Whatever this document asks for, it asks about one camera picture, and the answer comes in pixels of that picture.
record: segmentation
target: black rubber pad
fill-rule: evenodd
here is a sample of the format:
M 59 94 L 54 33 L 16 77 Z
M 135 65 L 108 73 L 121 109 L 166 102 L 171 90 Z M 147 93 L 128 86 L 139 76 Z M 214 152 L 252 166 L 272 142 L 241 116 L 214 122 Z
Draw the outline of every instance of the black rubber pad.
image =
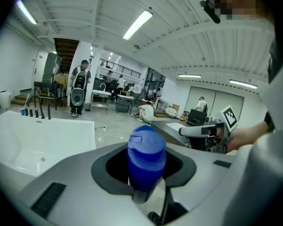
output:
M 220 161 L 220 160 L 216 160 L 213 164 L 219 165 L 224 168 L 230 168 L 231 166 L 231 163 L 226 162 L 226 161 Z
M 31 209 L 41 217 L 46 218 L 65 188 L 66 185 L 64 184 L 52 183 Z

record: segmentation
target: faucet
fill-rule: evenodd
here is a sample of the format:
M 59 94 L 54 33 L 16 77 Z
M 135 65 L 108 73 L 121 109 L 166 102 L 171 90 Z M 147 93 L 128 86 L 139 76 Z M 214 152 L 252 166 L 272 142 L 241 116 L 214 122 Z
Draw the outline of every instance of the faucet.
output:
M 29 103 L 31 102 L 32 98 L 37 98 L 37 99 L 39 100 L 40 111 L 41 111 L 41 116 L 42 116 L 41 118 L 44 119 L 45 116 L 44 116 L 44 113 L 43 113 L 43 110 L 42 110 L 42 104 L 41 104 L 41 99 L 40 99 L 40 97 L 38 97 L 38 96 L 31 96 L 31 97 L 29 97 L 29 99 L 28 99 L 28 101 L 27 101 L 27 107 L 29 107 Z
M 104 84 L 104 83 L 101 83 L 99 87 L 102 87 L 102 85 L 104 85 L 104 86 L 105 86 L 105 84 Z M 104 91 L 105 91 L 105 88 L 104 88 Z

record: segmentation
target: black railing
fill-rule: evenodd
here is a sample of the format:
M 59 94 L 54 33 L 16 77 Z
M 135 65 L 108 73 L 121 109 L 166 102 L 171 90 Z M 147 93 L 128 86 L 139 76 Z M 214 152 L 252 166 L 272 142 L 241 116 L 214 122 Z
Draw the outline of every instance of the black railing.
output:
M 93 60 L 94 60 L 94 57 L 90 56 L 90 63 L 91 64 L 92 64 Z M 104 59 L 99 60 L 98 66 L 102 66 L 102 67 L 117 71 L 119 73 L 127 74 L 127 75 L 130 75 L 132 77 L 136 77 L 138 79 L 140 78 L 140 75 L 141 75 L 139 72 L 137 72 L 135 70 L 131 70 L 127 67 L 124 67 L 124 66 L 119 65 L 119 64 L 115 64 L 111 61 L 107 61 L 107 60 L 104 60 Z

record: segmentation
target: white shirt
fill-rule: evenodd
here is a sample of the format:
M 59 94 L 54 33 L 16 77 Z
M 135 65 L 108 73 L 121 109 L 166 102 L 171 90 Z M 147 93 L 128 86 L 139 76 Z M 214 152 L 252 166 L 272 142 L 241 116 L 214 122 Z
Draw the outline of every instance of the white shirt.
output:
M 205 100 L 200 100 L 199 102 L 198 102 L 198 105 L 197 105 L 197 111 L 203 111 L 203 109 L 204 109 L 204 107 L 205 107 L 205 105 L 206 105 L 206 102 L 205 102 Z
M 117 83 L 119 83 L 119 85 L 117 86 L 117 88 L 124 88 L 124 78 L 119 78 L 119 80 L 117 81 Z
M 142 105 L 141 109 L 144 109 L 144 113 L 142 113 L 142 117 L 145 121 L 154 120 L 154 109 L 151 105 Z

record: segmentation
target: paper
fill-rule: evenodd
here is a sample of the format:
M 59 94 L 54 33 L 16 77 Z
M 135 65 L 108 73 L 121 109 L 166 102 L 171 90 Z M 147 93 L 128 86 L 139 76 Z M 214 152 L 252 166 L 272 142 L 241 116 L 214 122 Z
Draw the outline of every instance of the paper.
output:
M 169 127 L 173 128 L 174 130 L 178 131 L 179 132 L 179 129 L 182 128 L 182 127 L 186 127 L 180 123 L 168 123 L 167 124 Z

